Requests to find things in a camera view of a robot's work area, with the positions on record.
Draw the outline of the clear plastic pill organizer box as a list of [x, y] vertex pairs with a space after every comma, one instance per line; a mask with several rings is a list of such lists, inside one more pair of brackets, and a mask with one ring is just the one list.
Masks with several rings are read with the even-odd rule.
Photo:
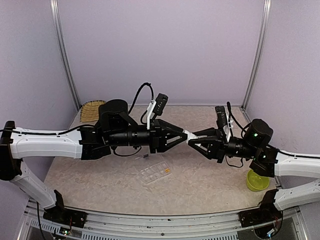
[[[134, 167], [144, 184], [153, 183], [172, 173], [169, 164], [160, 154], [145, 154], [136, 157], [134, 159]], [[165, 169], [170, 169], [170, 173], [165, 173]]]

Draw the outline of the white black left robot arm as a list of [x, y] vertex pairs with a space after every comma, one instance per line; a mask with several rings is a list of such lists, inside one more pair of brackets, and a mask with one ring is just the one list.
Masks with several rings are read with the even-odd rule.
[[0, 178], [17, 185], [46, 211], [63, 223], [70, 218], [62, 195], [39, 180], [23, 162], [27, 157], [67, 157], [98, 160], [117, 147], [163, 153], [187, 141], [190, 133], [160, 119], [166, 103], [153, 100], [147, 107], [146, 124], [138, 124], [129, 114], [128, 103], [113, 99], [98, 108], [95, 125], [84, 124], [66, 131], [32, 132], [8, 121], [0, 137]]

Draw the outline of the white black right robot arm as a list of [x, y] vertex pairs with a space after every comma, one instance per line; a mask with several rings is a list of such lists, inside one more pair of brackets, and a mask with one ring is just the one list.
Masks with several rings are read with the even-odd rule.
[[188, 133], [187, 143], [209, 160], [219, 163], [225, 157], [250, 160], [250, 169], [262, 177], [309, 177], [314, 181], [300, 186], [274, 189], [265, 193], [256, 218], [266, 222], [276, 210], [310, 204], [320, 200], [320, 157], [293, 153], [269, 146], [273, 130], [262, 119], [247, 125], [243, 137], [233, 136], [231, 128], [220, 126]]

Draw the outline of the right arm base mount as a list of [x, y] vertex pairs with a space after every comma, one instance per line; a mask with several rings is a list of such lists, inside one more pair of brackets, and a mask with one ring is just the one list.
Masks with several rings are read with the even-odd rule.
[[278, 191], [278, 189], [267, 191], [258, 208], [240, 211], [238, 216], [241, 226], [245, 228], [281, 219], [283, 212], [275, 206], [275, 196]]

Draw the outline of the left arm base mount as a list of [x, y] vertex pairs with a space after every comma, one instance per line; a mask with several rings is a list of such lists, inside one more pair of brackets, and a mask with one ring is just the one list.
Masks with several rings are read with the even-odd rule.
[[54, 206], [44, 209], [43, 218], [55, 223], [68, 225], [71, 227], [84, 228], [87, 213], [80, 210], [66, 208], [62, 195], [54, 190], [55, 202]]

